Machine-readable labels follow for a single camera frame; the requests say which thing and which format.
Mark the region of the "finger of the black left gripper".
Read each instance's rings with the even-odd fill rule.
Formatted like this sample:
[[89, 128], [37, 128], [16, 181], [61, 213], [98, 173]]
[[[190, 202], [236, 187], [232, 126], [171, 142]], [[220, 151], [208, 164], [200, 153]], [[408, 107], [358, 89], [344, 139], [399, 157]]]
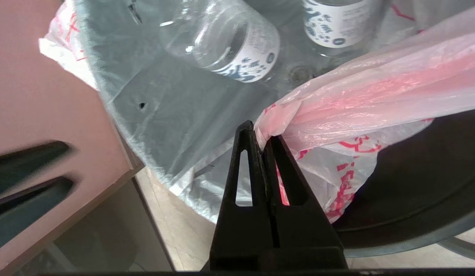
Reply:
[[0, 248], [66, 199], [76, 183], [59, 176], [0, 199]]
[[73, 152], [63, 141], [44, 141], [0, 154], [0, 196]]

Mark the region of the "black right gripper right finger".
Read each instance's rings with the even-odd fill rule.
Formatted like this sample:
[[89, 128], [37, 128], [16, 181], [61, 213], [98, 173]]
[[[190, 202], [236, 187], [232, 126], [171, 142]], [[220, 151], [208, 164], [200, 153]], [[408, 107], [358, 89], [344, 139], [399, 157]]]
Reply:
[[273, 245], [260, 257], [262, 269], [348, 269], [340, 239], [281, 136], [269, 139], [263, 161]]

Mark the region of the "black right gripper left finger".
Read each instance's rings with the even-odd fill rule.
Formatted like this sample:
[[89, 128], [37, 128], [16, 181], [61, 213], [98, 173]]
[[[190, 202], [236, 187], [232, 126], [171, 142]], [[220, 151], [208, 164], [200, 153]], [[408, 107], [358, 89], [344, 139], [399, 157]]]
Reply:
[[[240, 156], [248, 155], [251, 206], [236, 203]], [[210, 248], [211, 271], [272, 271], [274, 232], [268, 199], [268, 180], [251, 121], [235, 133], [220, 213]]]

